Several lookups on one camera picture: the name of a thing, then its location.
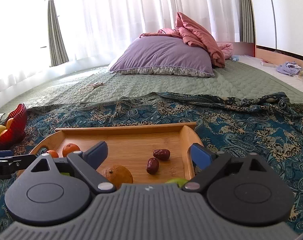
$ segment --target white logo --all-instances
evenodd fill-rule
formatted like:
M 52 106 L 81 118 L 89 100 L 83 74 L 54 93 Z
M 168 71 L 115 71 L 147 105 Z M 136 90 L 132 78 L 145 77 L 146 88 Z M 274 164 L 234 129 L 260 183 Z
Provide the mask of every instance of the white logo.
M 145 190 L 147 190 L 147 191 L 150 191 L 150 190 L 153 190 L 153 189 L 154 189 L 154 187 L 152 187 L 152 186 L 145 187 Z

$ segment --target red date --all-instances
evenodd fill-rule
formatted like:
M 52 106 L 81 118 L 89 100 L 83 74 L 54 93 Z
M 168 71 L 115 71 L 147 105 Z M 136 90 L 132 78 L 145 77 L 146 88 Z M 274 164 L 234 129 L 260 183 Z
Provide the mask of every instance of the red date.
M 158 171 L 158 168 L 159 168 L 159 161 L 156 158 L 150 158 L 146 166 L 146 171 L 149 174 L 155 174 Z
M 170 151 L 167 149 L 154 150 L 153 156 L 161 161 L 167 161 L 170 157 Z

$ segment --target gray-green curtain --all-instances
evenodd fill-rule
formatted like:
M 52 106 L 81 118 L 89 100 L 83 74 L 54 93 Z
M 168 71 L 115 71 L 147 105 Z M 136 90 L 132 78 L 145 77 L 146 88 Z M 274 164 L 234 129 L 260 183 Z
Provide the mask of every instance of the gray-green curtain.
M 60 32 L 54 0 L 48 0 L 48 39 L 50 46 L 50 66 L 68 62 L 68 56 Z
M 251 0 L 240 3 L 240 41 L 255 43 L 255 25 Z

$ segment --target purple pillow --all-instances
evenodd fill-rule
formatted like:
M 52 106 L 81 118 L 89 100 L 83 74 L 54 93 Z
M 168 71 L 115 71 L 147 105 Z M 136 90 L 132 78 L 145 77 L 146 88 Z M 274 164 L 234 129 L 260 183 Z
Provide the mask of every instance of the purple pillow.
M 214 77 L 207 51 L 182 39 L 148 36 L 134 40 L 109 71 L 121 74 L 160 74 Z

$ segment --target curtain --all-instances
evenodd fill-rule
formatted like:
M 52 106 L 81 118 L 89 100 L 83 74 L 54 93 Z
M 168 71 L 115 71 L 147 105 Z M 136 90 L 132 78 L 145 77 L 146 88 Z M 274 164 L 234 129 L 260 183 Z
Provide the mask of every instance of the curtain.
M 255 25 L 251 0 L 240 0 L 240 41 L 255 43 Z
M 55 0 L 69 59 L 115 57 L 141 33 L 174 28 L 180 11 L 217 41 L 239 41 L 237 0 Z
M 48 68 L 47 46 L 45 0 L 0 0 L 0 92 Z
M 54 0 L 48 0 L 48 38 L 50 46 L 50 66 L 68 62 L 68 56 L 59 28 Z

